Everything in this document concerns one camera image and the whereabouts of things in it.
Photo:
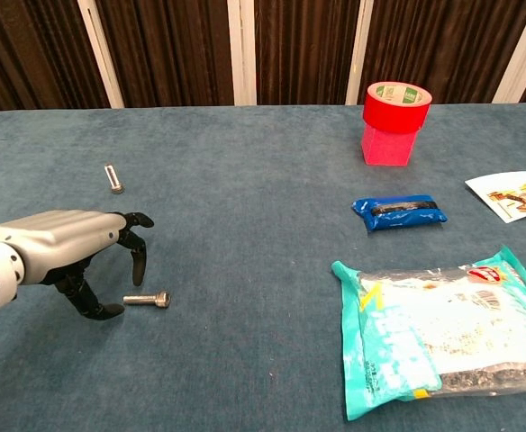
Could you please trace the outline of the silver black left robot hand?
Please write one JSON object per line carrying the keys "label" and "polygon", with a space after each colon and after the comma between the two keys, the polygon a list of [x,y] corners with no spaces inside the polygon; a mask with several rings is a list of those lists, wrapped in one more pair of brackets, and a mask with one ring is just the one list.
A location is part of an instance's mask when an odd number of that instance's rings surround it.
{"label": "silver black left robot hand", "polygon": [[14,248],[23,261],[25,276],[19,286],[53,285],[81,316],[109,320],[124,307],[103,305],[84,272],[96,254],[119,244],[130,250],[132,282],[141,285],[147,249],[145,240],[132,232],[134,226],[151,228],[154,221],[142,212],[53,210],[0,223],[0,242]]}

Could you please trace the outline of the silver bolt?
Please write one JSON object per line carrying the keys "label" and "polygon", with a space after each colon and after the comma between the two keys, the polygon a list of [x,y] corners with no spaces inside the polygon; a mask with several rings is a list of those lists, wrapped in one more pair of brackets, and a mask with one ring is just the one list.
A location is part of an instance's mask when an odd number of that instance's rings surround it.
{"label": "silver bolt", "polygon": [[170,304],[170,294],[167,291],[161,291],[154,294],[124,295],[122,301],[127,305],[152,305],[166,309]]}
{"label": "silver bolt", "polygon": [[124,191],[124,186],[118,179],[114,166],[112,164],[105,164],[104,171],[109,180],[111,192],[113,194],[122,194]]}

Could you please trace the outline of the teal felt table cover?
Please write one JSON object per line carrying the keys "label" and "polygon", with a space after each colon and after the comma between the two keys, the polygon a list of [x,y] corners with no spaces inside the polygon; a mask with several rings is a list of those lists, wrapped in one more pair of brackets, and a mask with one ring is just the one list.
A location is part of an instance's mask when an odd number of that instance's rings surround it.
{"label": "teal felt table cover", "polygon": [[[52,287],[0,309],[0,432],[526,432],[526,394],[393,402],[347,421],[336,260],[456,266],[509,247],[466,187],[526,170],[526,103],[431,107],[410,163],[368,166],[357,106],[0,112],[0,223],[144,212],[146,293],[82,318]],[[112,164],[124,186],[114,194]],[[430,195],[448,221],[369,232],[357,199]]]}

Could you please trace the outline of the teal snack bag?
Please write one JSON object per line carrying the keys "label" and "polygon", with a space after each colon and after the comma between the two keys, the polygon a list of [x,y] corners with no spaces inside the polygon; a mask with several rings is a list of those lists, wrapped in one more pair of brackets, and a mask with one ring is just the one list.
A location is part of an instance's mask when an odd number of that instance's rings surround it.
{"label": "teal snack bag", "polygon": [[451,268],[331,270],[348,419],[389,401],[526,392],[526,268],[509,248]]}

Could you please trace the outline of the blue cookie packet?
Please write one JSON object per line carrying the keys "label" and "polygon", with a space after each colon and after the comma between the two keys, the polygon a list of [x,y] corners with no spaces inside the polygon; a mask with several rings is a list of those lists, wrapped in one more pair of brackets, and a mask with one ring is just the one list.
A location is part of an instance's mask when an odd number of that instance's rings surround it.
{"label": "blue cookie packet", "polygon": [[364,221],[369,232],[448,221],[447,215],[427,194],[362,198],[351,204],[351,209]]}

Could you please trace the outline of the pink hexagonal block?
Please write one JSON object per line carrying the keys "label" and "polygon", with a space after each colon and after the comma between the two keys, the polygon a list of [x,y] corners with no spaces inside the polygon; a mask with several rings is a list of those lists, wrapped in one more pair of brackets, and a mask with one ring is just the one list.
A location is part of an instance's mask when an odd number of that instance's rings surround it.
{"label": "pink hexagonal block", "polygon": [[418,131],[395,133],[365,126],[361,140],[364,161],[370,166],[405,167],[409,164]]}

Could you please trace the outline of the red tape roll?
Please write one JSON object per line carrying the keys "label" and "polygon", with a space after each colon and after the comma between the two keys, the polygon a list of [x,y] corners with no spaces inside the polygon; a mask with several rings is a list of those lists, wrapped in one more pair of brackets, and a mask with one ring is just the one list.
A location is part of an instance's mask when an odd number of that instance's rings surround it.
{"label": "red tape roll", "polygon": [[416,132],[423,126],[431,102],[431,93],[417,85],[375,82],[367,88],[363,119],[381,131]]}

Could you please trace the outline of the white picture card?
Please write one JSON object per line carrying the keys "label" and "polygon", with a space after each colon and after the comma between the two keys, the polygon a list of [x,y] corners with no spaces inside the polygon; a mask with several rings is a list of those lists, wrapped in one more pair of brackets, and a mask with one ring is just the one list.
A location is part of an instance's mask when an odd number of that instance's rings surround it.
{"label": "white picture card", "polygon": [[482,175],[465,185],[505,223],[526,217],[526,171]]}

